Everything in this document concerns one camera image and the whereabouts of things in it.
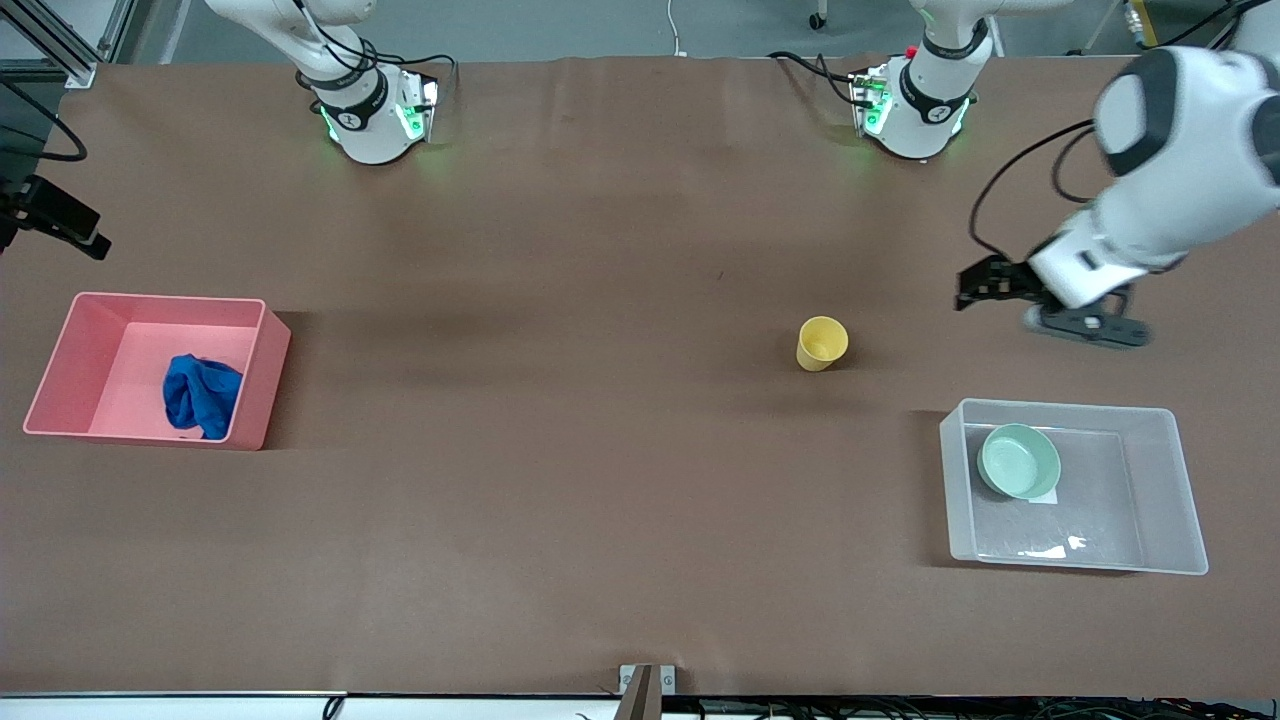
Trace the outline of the mint green bowl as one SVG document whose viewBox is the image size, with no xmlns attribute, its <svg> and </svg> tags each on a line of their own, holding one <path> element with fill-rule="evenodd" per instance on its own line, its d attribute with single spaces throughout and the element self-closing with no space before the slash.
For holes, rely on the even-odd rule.
<svg viewBox="0 0 1280 720">
<path fill-rule="evenodd" d="M 1062 475 L 1061 455 L 1053 441 L 1044 432 L 1019 423 L 992 429 L 975 462 L 992 491 L 1025 501 L 1052 495 Z"/>
</svg>

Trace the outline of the blue microfiber cloth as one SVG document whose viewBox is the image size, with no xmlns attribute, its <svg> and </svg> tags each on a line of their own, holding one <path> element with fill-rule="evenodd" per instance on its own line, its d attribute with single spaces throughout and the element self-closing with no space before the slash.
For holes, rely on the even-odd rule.
<svg viewBox="0 0 1280 720">
<path fill-rule="evenodd" d="M 174 356 L 163 379 L 166 419 L 175 429 L 200 428 L 205 439 L 225 439 L 242 383 L 243 374 L 225 363 Z"/>
</svg>

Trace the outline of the pink plastic bin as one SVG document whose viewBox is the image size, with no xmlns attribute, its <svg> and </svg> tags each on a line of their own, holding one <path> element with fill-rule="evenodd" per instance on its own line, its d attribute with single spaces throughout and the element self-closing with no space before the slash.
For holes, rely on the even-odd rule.
<svg viewBox="0 0 1280 720">
<path fill-rule="evenodd" d="M 291 345 L 291 329 L 260 299 L 82 292 L 23 421 L 28 436 L 100 445 L 260 450 Z M 192 355 L 241 373 L 225 437 L 175 428 L 163 379 Z"/>
</svg>

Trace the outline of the yellow plastic cup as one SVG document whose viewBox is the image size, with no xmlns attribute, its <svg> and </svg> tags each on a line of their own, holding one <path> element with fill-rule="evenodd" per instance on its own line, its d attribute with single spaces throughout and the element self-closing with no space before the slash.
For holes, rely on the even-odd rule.
<svg viewBox="0 0 1280 720">
<path fill-rule="evenodd" d="M 797 334 L 796 363 L 805 372 L 823 372 L 849 350 L 849 332 L 831 316 L 813 316 Z"/>
</svg>

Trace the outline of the clear plastic bin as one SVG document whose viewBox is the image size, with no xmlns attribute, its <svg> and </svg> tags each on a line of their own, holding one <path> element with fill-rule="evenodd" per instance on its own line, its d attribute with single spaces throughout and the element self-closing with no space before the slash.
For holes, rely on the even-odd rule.
<svg viewBox="0 0 1280 720">
<path fill-rule="evenodd" d="M 1057 446 L 1059 503 L 992 491 L 977 469 L 996 427 Z M 959 561 L 1201 577 L 1208 570 L 1175 416 L 1161 407 L 965 398 L 940 423 L 950 553 Z"/>
</svg>

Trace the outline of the brown paper table cover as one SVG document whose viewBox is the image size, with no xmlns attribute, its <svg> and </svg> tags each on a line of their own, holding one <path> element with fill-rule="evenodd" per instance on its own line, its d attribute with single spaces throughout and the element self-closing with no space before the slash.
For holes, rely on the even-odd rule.
<svg viewBox="0 0 1280 720">
<path fill-rule="evenodd" d="M 992 61 L 925 165 L 763 60 L 470 64 L 387 167 L 288 67 L 101 69 L 41 173 L 109 259 L 0 258 L 0 692 L 1280 694 L 1280 220 L 1143 281 L 1137 351 L 952 309 L 983 183 L 1123 64 Z M 276 311 L 265 448 L 26 434 L 84 291 Z M 1171 410 L 1207 574 L 954 561 L 969 397 Z"/>
</svg>

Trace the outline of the aluminium frame profile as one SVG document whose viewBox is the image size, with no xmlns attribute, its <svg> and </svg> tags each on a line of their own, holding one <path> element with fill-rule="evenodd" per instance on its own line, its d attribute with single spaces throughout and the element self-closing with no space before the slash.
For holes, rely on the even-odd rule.
<svg viewBox="0 0 1280 720">
<path fill-rule="evenodd" d="M 138 0 L 0 0 L 0 70 L 88 88 L 122 56 Z"/>
</svg>

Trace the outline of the grey metal table bracket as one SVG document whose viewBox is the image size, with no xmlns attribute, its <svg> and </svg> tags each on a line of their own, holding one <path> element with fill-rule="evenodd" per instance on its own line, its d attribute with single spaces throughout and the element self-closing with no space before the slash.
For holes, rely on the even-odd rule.
<svg viewBox="0 0 1280 720">
<path fill-rule="evenodd" d="M 662 720 L 663 698 L 677 693 L 677 667 L 623 665 L 620 667 L 620 693 L 613 720 Z"/>
</svg>

